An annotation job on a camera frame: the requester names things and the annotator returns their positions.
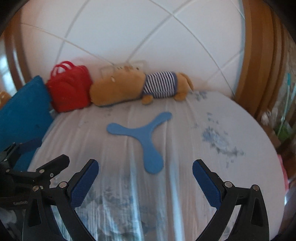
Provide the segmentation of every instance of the white tablecloth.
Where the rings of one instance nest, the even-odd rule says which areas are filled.
[[[108,134],[106,127],[111,122],[140,127],[164,111],[173,117],[155,129],[153,142],[165,167],[152,175],[144,170],[139,142]],[[184,102],[159,99],[143,106],[133,101],[62,113],[29,170],[61,154],[70,157],[70,165],[52,179],[52,186],[68,181],[90,158],[100,163],[100,174],[76,209],[97,240],[196,240],[215,213],[193,177],[196,159],[237,187],[260,186],[270,238],[281,224],[285,188],[276,152],[258,123],[220,93],[195,92]],[[221,240],[228,237],[238,211],[236,207]]]

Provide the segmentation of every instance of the plush toy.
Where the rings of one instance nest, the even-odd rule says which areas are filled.
[[[11,98],[10,94],[5,91],[0,92],[0,109],[9,101]]]
[[[159,72],[144,74],[132,67],[117,70],[112,76],[96,81],[90,88],[90,98],[97,106],[142,98],[142,104],[150,104],[154,98],[174,97],[177,101],[186,98],[191,80],[186,74]]]

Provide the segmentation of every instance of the red bag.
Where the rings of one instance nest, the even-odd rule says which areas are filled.
[[[63,68],[65,72],[58,73],[59,68]],[[88,106],[91,85],[88,69],[84,65],[75,66],[70,61],[57,64],[46,83],[52,97],[52,106],[57,112],[82,109]]]

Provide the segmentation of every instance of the pink object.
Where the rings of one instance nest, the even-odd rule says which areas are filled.
[[[281,155],[278,155],[278,158],[279,158],[279,162],[281,164],[281,168],[283,170],[283,174],[284,174],[284,181],[285,181],[285,189],[286,189],[286,192],[289,190],[289,181],[288,181],[288,176],[287,176],[287,172],[286,172],[286,169],[284,168],[284,165],[283,165],[283,160],[281,158]]]

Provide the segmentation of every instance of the plush toy tail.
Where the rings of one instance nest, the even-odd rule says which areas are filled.
[[[188,77],[188,75],[184,74],[184,73],[180,73],[186,80],[187,80],[187,83],[190,87],[191,90],[194,90],[194,87],[193,87],[193,84],[191,82],[191,79]]]

